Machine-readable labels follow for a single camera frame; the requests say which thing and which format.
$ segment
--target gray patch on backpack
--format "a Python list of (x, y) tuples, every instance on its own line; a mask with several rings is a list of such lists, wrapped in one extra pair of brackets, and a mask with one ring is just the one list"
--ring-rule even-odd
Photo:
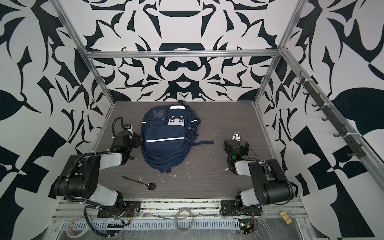
[(164, 109), (153, 110), (152, 114), (153, 114), (152, 118), (162, 118), (164, 117)]
[(180, 119), (180, 118), (171, 118), (168, 120), (168, 125), (180, 125), (180, 126), (185, 126), (184, 125), (184, 119)]

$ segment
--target gray wood grain surface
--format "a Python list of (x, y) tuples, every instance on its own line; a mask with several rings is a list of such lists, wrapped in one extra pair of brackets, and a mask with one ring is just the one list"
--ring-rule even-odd
[[(124, 118), (124, 123), (131, 123), (133, 130), (140, 135), (144, 114), (152, 107), (170, 104), (117, 102), (98, 145), (98, 151), (105, 151), (110, 147), (112, 122), (118, 116)], [(250, 177), (225, 171), (228, 168), (227, 154), (223, 150), (223, 141), (231, 139), (234, 131), (240, 131), (241, 139), (249, 142), (261, 160), (270, 158), (251, 102), (193, 102), (187, 105), (202, 119), (196, 142), (213, 140), (215, 144), (192, 146), (184, 162), (173, 167), (169, 174), (162, 174), (151, 168), (145, 162), (141, 149), (135, 148), (131, 152), (134, 160), (129, 160), (124, 166), (101, 170), (99, 183), (122, 192), (124, 198), (134, 199), (233, 198), (237, 192), (252, 188)], [(121, 130), (119, 122), (115, 129), (116, 132)], [(248, 157), (254, 157), (251, 150)], [(154, 182), (156, 189), (149, 191), (144, 185), (122, 179), (121, 176), (138, 181), (142, 179), (144, 183)]]

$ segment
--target navy blue backpack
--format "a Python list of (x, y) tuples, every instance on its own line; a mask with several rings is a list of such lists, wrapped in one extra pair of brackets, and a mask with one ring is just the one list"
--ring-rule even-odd
[(172, 167), (182, 163), (193, 145), (213, 144), (213, 141), (194, 143), (201, 119), (189, 106), (179, 103), (152, 108), (141, 124), (144, 159), (160, 172), (169, 173)]

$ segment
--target white debris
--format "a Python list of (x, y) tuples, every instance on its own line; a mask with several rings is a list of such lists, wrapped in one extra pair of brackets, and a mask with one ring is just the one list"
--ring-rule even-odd
[[(159, 174), (158, 174), (159, 175)], [(161, 180), (163, 181), (163, 183), (164, 183), (164, 180), (163, 180), (163, 178), (159, 175), (159, 177), (161, 178)], [(166, 183), (164, 183), (164, 186), (166, 185)]]

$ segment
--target white reflective strip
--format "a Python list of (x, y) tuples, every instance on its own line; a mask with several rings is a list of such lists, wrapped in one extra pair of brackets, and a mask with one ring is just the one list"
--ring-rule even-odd
[(171, 137), (171, 138), (163, 138), (163, 139), (156, 139), (156, 140), (145, 140), (146, 142), (161, 142), (161, 141), (169, 141), (169, 140), (177, 140), (177, 139), (184, 139), (184, 137)]
[(174, 106), (171, 106), (170, 109), (185, 109), (185, 106), (183, 106), (183, 105), (174, 105)]

